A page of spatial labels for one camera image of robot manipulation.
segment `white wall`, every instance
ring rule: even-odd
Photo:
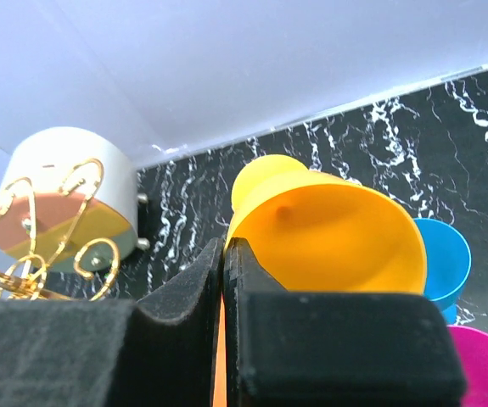
[[[488,0],[0,0],[0,155],[74,125],[152,164],[482,64]]]

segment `black marble countertop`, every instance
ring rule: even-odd
[[[140,234],[152,245],[124,262],[111,296],[143,297],[223,236],[236,175],[268,153],[373,187],[414,217],[453,224],[473,255],[457,323],[488,332],[488,72],[140,170],[150,199]],[[61,275],[48,282],[77,297],[98,284]]]

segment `magenta cup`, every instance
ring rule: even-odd
[[[468,380],[463,407],[488,407],[488,334],[466,326],[449,326]]]

